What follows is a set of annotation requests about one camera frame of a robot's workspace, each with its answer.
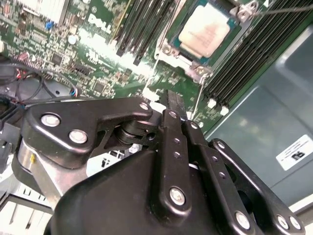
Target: gray metal panel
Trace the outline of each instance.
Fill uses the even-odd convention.
[[[313,193],[313,154],[284,171],[276,156],[313,139],[313,25],[239,100],[207,139],[220,138],[287,204]]]

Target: heatsink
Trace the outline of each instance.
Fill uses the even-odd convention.
[[[62,24],[70,0],[17,0],[17,2],[33,15],[44,17],[55,24]]]

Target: ram slot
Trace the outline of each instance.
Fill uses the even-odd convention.
[[[270,51],[266,51],[264,52],[261,56],[262,56],[262,60],[258,61],[258,63],[256,65],[254,65],[253,67],[251,67],[251,69],[248,69],[244,72],[242,79],[240,81],[237,82],[236,86],[227,91],[224,95],[223,95],[223,100],[227,103],[229,103],[232,98],[242,89],[244,88],[244,86],[247,84],[247,82],[253,77],[253,75],[262,67],[262,65],[264,63],[266,63],[266,61],[268,61],[268,58],[271,57],[274,52],[276,51],[277,48],[279,48],[285,41],[285,38],[288,38],[292,33],[293,33],[293,29],[299,27],[301,25],[301,23],[303,22],[303,20],[308,16],[309,13],[293,13],[293,17],[291,17],[294,21],[292,22],[292,24],[294,24],[293,27],[286,27],[287,31],[283,32],[283,37],[278,36],[277,38],[279,39],[278,42],[274,42],[274,45],[269,45]],[[302,16],[300,18],[296,17],[296,14],[301,14]]]
[[[284,2],[277,2],[275,3],[275,6],[273,6],[274,9],[280,9],[284,7]],[[247,51],[251,49],[251,43],[254,43],[256,40],[259,40],[263,29],[267,28],[270,24],[275,23],[275,18],[266,16],[263,19],[261,19],[261,22],[256,25],[254,30],[250,33],[249,37],[252,39],[249,41],[249,39],[245,39],[241,46],[236,50],[236,52],[231,56],[229,61],[225,64],[225,66],[218,72],[218,74],[212,79],[210,84],[206,87],[206,96],[215,96],[216,98],[219,98],[217,94],[219,93],[219,90],[223,87],[228,87],[227,84],[231,82],[234,78],[230,75],[230,73],[237,71],[239,69],[238,67],[238,61],[249,61],[247,59]]]
[[[136,58],[134,60],[134,65],[138,65],[144,56],[153,36],[159,30],[158,27],[163,21],[166,13],[169,11],[169,8],[173,0],[163,0],[158,4],[158,10],[156,12],[152,12],[149,16],[149,21],[147,23],[147,27],[143,28],[143,31],[140,32],[140,37],[137,38],[137,41],[134,43]]]
[[[256,41],[254,40],[254,42],[251,43],[247,52],[248,56],[245,56],[244,60],[238,60],[237,62],[236,67],[241,69],[232,71],[229,77],[233,79],[218,89],[216,92],[216,96],[218,98],[224,100],[232,90],[235,90],[237,86],[240,85],[240,82],[245,79],[245,75],[257,66],[260,60],[265,58],[266,55],[269,55],[268,50],[272,48],[272,45],[280,39],[285,38],[281,37],[281,31],[285,32],[287,29],[290,29],[290,27],[285,27],[285,25],[292,25],[295,16],[296,15],[290,17],[290,14],[274,16],[274,22],[268,27],[271,30],[268,30],[268,28],[263,29],[261,31],[261,36]]]
[[[137,0],[130,12],[128,19],[126,20],[126,24],[123,27],[124,32],[121,33],[121,38],[117,39],[120,41],[119,49],[117,50],[117,55],[122,56],[126,48],[128,47],[129,43],[131,42],[132,36],[138,27],[138,23],[140,23],[140,19],[142,13],[144,12],[145,5],[150,5],[149,1],[155,0]]]

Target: metal rod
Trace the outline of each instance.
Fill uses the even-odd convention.
[[[204,89],[204,82],[205,82],[205,79],[208,77],[208,75],[209,75],[209,74],[205,73],[204,75],[202,75],[202,77],[201,77],[201,79],[200,79],[200,87],[199,87],[199,91],[198,91],[196,103],[195,103],[195,106],[194,106],[194,111],[193,111],[193,113],[192,113],[191,116],[190,116],[190,119],[191,119],[191,120],[194,119],[194,116],[195,116],[196,113],[197,113],[198,105],[199,105],[199,102],[200,102],[200,97],[201,97],[202,91],[203,91],[203,89]]]

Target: black ram slot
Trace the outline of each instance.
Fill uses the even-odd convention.
[[[303,15],[302,19],[297,19],[296,20],[297,24],[294,26],[294,28],[300,26],[306,16],[308,16],[308,14]],[[284,33],[284,35],[289,37],[292,34],[292,32],[293,30],[290,29],[289,32]],[[245,80],[239,86],[237,86],[236,89],[233,89],[231,92],[227,93],[224,96],[224,101],[227,103],[230,102],[231,99],[245,86],[245,84],[253,77],[253,75],[263,66],[263,64],[268,61],[268,58],[270,58],[275,53],[276,48],[279,48],[284,42],[285,42],[284,38],[281,37],[280,42],[277,43],[274,47],[272,47],[270,52],[265,54],[263,60],[259,62],[258,66],[254,67],[254,70],[250,71],[250,73],[248,72],[246,73]]]
[[[285,14],[280,20],[276,20],[276,23],[270,27],[270,31],[266,30],[265,28],[262,32],[263,37],[250,44],[251,46],[248,50],[249,56],[245,58],[242,63],[241,61],[238,61],[236,67],[238,67],[239,64],[240,68],[244,68],[245,66],[247,70],[253,68],[253,65],[251,63],[258,63],[258,60],[262,58],[262,54],[265,53],[266,49],[270,48],[270,44],[273,44],[277,40],[277,37],[282,35],[281,31],[285,30],[284,25],[291,25],[293,20],[294,19],[292,17],[289,17],[289,14]],[[239,73],[245,73],[247,71],[232,70],[232,72],[233,73],[228,77],[231,77],[233,79],[223,84],[223,86],[215,92],[216,96],[220,99],[224,99],[226,96],[225,93],[229,92],[229,90],[236,88],[236,86],[244,78],[242,75],[239,75]]]
[[[279,2],[272,9],[300,6],[298,3],[303,2],[298,0],[288,3]],[[205,96],[207,98],[215,96],[223,103],[229,102],[304,21],[306,16],[308,13],[264,16],[207,86]]]
[[[140,18],[142,16],[145,5],[149,5],[149,0],[137,0],[133,6],[128,19],[126,20],[123,36],[121,39],[121,44],[117,50],[117,55],[122,56],[125,53],[125,49],[128,44],[131,42],[132,36],[137,28],[137,25],[140,24]]]
[[[282,15],[280,19],[277,19],[276,23],[271,25],[270,30],[265,29],[263,32],[264,37],[251,44],[251,48],[249,49],[249,58],[244,60],[242,63],[240,61],[237,63],[239,64],[238,66],[243,69],[233,71],[231,77],[235,79],[231,83],[228,83],[219,89],[217,96],[224,100],[233,89],[236,89],[238,84],[244,80],[245,74],[253,69],[254,66],[257,66],[260,59],[263,59],[266,55],[271,55],[268,50],[273,49],[273,47],[275,50],[277,48],[277,41],[284,41],[284,38],[287,36],[286,31],[293,31],[293,28],[295,28],[293,24],[298,20],[297,13],[292,13],[292,15],[288,13]]]
[[[160,9],[157,11],[156,17],[149,19],[149,22],[147,25],[152,25],[148,30],[149,32],[145,31],[145,35],[148,34],[145,38],[143,38],[138,45],[138,53],[134,60],[134,65],[138,65],[144,56],[144,53],[146,52],[148,45],[153,38],[154,34],[157,32],[157,28],[164,19],[164,16],[166,15],[167,11],[169,10],[170,5],[172,4],[173,0],[165,0],[165,2],[161,5]]]
[[[281,8],[283,7],[283,3],[279,4],[277,7]],[[212,93],[215,92],[218,87],[221,87],[224,85],[224,82],[231,79],[231,77],[228,76],[228,72],[235,70],[236,62],[243,56],[245,56],[246,51],[248,51],[251,40],[250,39],[259,39],[260,35],[264,28],[268,28],[268,25],[274,21],[274,18],[270,16],[265,16],[261,21],[256,25],[254,30],[250,33],[250,35],[244,39],[243,43],[240,45],[240,47],[235,51],[235,53],[232,55],[230,60],[225,64],[225,66],[222,68],[222,70],[213,78],[212,82],[207,86],[206,91]]]
[[[156,20],[158,15],[160,14],[160,10],[158,8],[162,7],[164,5],[164,0],[156,0],[153,4],[153,6],[149,6],[149,10],[146,11],[146,15],[148,15],[147,24],[142,24],[142,27],[140,29],[140,32],[136,36],[136,40],[132,42],[131,48],[134,49],[134,51],[138,50],[138,47],[140,46],[140,43],[142,42],[142,38],[146,35],[146,30],[148,27],[150,27],[150,24],[153,22],[153,20]]]

